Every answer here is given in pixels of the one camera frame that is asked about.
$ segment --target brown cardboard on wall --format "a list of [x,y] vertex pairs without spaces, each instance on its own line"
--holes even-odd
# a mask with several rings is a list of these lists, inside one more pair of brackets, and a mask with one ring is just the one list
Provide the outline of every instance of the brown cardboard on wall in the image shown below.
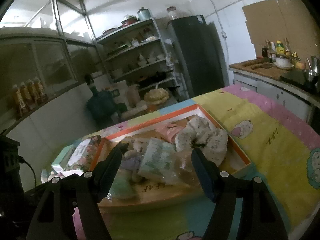
[[318,56],[320,49],[320,29],[301,0],[278,0],[279,8],[288,31],[288,39],[293,51],[302,60]]
[[257,57],[262,56],[261,49],[266,44],[266,39],[276,42],[287,37],[284,19],[276,0],[250,4],[242,9]]

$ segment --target black power cord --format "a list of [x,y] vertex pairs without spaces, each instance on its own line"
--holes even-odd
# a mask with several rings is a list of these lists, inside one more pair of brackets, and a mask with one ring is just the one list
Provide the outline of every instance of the black power cord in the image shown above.
[[36,174],[35,174],[35,171],[33,170],[33,168],[31,167],[31,165],[21,156],[18,156],[18,160],[19,160],[19,163],[25,163],[26,165],[29,166],[29,168],[32,170],[32,173],[33,173],[33,177],[35,178],[35,187],[37,186],[37,180],[36,180]]

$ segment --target tray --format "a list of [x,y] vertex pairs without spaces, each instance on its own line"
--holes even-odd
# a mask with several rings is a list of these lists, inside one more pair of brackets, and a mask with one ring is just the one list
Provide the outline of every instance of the tray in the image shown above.
[[[161,137],[160,133],[154,131],[159,124],[175,122],[178,125],[185,126],[188,119],[198,115],[209,121],[210,127],[213,125],[222,128],[221,125],[210,116],[200,105],[194,104],[178,111],[163,115],[161,117],[151,119],[139,125],[121,130],[101,140],[95,158],[91,164],[90,170],[93,170],[97,162],[105,160],[111,149],[126,136],[133,137]],[[236,178],[241,178],[248,172],[251,161],[234,139],[228,135],[227,155],[220,170],[228,171]],[[190,187],[178,187],[165,185],[163,183],[147,180],[143,183],[135,184],[138,197],[127,201],[118,200],[116,198],[104,198],[98,206],[101,212],[132,212],[142,211],[153,208],[160,208],[172,204],[181,203],[183,201],[193,199],[203,195],[201,189]]]

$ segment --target pink tablecloth stripe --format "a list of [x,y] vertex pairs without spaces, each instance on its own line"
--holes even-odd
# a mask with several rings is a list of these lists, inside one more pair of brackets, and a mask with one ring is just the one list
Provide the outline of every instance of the pink tablecloth stripe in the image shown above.
[[320,136],[307,123],[291,113],[284,106],[254,91],[243,91],[238,84],[225,87],[223,90],[239,98],[247,99],[250,103],[258,106],[263,112],[277,119],[310,150],[320,147]]

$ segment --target floral package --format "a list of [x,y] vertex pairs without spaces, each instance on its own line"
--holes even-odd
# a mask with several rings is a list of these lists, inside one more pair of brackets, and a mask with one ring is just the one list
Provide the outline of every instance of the floral package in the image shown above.
[[74,173],[82,175],[88,171],[98,150],[100,141],[101,136],[99,135],[83,140],[74,150],[62,174],[64,176]]

